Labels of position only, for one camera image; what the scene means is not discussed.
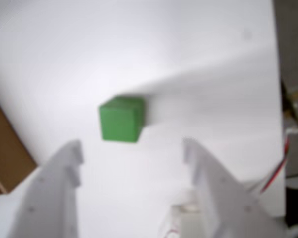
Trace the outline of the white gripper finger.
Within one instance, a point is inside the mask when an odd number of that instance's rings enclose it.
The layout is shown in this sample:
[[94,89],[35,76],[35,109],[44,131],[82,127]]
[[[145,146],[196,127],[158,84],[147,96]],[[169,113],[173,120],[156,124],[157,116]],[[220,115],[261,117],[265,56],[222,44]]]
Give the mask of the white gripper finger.
[[63,145],[30,183],[8,237],[77,238],[76,189],[82,164],[81,142]]
[[285,238],[273,219],[243,184],[193,138],[184,138],[184,161],[201,209],[207,238]]

